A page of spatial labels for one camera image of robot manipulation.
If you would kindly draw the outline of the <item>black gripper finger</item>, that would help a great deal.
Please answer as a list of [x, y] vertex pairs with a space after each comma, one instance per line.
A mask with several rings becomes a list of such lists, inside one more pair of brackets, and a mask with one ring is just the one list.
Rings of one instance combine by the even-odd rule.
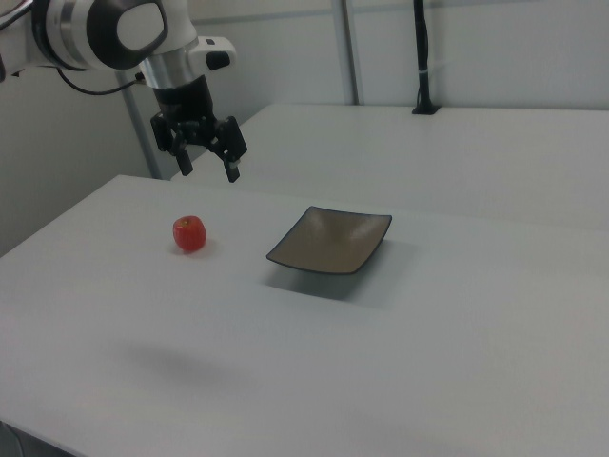
[[175, 158], [183, 176], [190, 175], [193, 166], [187, 153], [186, 138], [179, 126], [170, 123], [162, 113], [155, 114], [150, 124], [157, 148]]
[[239, 163], [247, 152], [247, 145], [233, 116], [215, 123], [214, 136], [207, 148], [222, 160], [228, 182], [235, 183], [240, 177]]

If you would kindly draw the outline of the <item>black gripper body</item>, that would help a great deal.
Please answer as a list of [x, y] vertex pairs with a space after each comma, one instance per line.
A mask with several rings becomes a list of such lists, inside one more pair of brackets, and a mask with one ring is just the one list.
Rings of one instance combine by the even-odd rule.
[[188, 144], [197, 146], [225, 144], [218, 135], [221, 123], [213, 113], [213, 101], [205, 77], [179, 88], [153, 90], [160, 111], [151, 118], [158, 146], [170, 146], [173, 134], [181, 132]]

